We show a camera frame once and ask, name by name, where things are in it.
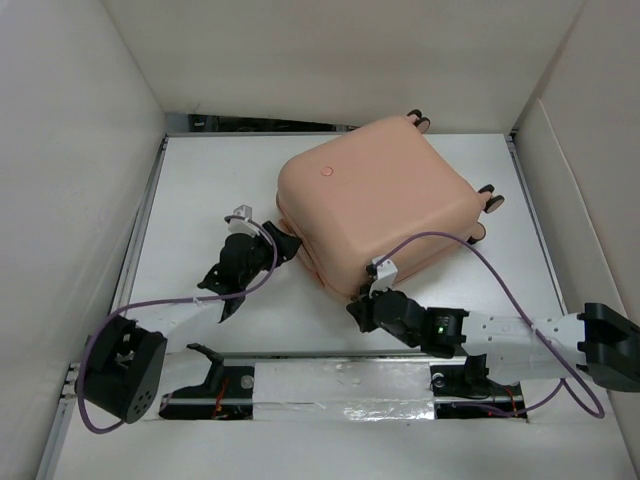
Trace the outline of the pink hard-shell suitcase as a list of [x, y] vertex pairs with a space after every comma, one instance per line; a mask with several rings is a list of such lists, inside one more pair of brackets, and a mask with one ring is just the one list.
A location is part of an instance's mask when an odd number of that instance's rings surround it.
[[289, 159], [277, 179], [281, 224], [324, 290], [348, 302], [366, 268], [391, 257], [402, 282], [486, 236], [481, 214], [504, 202], [474, 188], [431, 145], [419, 110], [388, 117]]

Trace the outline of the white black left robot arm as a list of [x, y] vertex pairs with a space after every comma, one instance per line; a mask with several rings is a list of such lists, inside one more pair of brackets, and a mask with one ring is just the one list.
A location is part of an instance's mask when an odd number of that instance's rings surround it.
[[210, 362], [191, 368], [183, 393], [225, 394], [224, 360], [202, 344], [203, 336], [236, 313], [302, 245], [270, 221], [259, 224], [238, 214], [225, 220], [230, 234], [194, 293], [120, 307], [87, 340], [75, 392], [81, 419], [92, 433], [106, 434], [144, 416], [158, 393], [168, 354], [190, 350]]

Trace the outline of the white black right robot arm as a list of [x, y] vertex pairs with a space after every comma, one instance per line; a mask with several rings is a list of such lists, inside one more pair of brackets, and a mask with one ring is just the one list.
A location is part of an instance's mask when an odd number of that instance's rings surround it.
[[450, 359], [464, 355], [462, 381], [474, 393], [496, 383], [567, 378], [572, 370], [601, 388], [639, 390], [639, 327], [610, 307], [531, 323], [456, 308], [424, 308], [401, 291], [377, 291], [349, 303], [361, 332], [382, 329], [410, 348]]

